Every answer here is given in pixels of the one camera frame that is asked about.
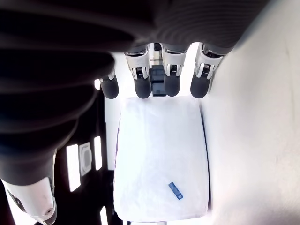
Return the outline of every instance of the white robotic arm segment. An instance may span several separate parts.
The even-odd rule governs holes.
[[[2,182],[22,211],[42,224],[53,224],[56,219],[57,208],[48,177],[26,186],[9,184],[3,180]]]

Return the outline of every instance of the black fingertip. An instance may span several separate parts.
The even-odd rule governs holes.
[[[148,98],[151,94],[150,77],[147,79],[138,78],[135,80],[135,92],[140,98]]]
[[[208,80],[206,77],[198,78],[194,73],[191,83],[192,96],[195,98],[203,98],[207,94],[209,86],[210,80]]]
[[[180,76],[167,76],[165,74],[165,93],[168,96],[174,97],[180,90]]]
[[[118,96],[119,86],[116,76],[114,76],[112,80],[104,79],[100,82],[100,84],[105,97],[109,99],[114,99]]]

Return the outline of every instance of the white towel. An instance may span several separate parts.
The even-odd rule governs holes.
[[[121,111],[114,176],[114,206],[123,220],[205,215],[209,179],[198,101],[128,99]]]

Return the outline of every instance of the screw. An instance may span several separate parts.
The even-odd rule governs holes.
[[[52,212],[53,208],[50,208],[47,210],[47,212],[45,213],[45,216],[49,215]]]

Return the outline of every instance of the blue tag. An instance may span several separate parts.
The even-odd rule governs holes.
[[[183,195],[180,193],[180,191],[177,189],[177,187],[175,186],[175,184],[173,182],[169,184],[169,187],[173,191],[173,193],[176,195],[178,200],[183,198]]]

